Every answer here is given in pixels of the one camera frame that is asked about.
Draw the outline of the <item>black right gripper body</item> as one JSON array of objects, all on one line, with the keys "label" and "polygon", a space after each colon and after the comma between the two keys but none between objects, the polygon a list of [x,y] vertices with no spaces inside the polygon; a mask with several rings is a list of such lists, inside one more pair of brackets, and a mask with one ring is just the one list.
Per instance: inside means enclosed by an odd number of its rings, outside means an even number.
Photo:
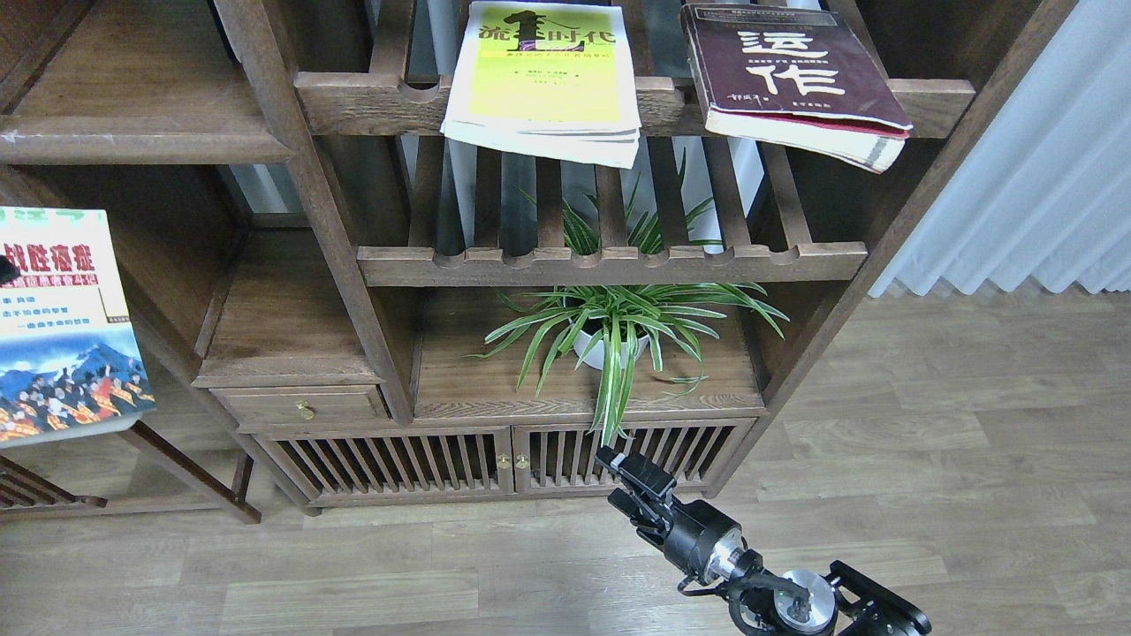
[{"label": "black right gripper body", "polygon": [[702,499],[654,502],[634,512],[637,533],[700,584],[729,579],[743,553],[742,527]]}]

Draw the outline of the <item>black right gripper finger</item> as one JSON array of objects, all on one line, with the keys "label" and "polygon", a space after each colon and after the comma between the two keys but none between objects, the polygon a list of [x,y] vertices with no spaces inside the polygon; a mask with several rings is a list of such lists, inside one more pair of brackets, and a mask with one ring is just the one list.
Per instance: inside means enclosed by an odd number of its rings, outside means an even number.
[{"label": "black right gripper finger", "polygon": [[649,507],[649,504],[642,502],[638,496],[631,495],[622,488],[615,488],[607,496],[607,502],[622,512],[634,527],[644,531],[659,530],[659,515]]},{"label": "black right gripper finger", "polygon": [[644,502],[671,506],[676,487],[675,478],[640,452],[625,455],[625,452],[602,446],[596,452],[596,462],[625,484],[630,492],[641,496]]}]

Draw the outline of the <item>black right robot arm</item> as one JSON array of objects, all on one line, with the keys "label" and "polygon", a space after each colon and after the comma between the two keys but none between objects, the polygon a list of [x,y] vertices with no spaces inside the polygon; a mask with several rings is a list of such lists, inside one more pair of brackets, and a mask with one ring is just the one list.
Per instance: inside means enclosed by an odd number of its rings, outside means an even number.
[{"label": "black right robot arm", "polygon": [[608,495],[608,502],[683,571],[677,590],[685,596],[722,598],[739,631],[831,635],[839,613],[849,619],[844,635],[932,631],[921,609],[843,561],[832,561],[827,575],[808,569],[782,576],[768,571],[761,555],[748,548],[735,519],[703,500],[680,502],[675,478],[639,452],[625,455],[603,446],[596,459],[622,483]]}]

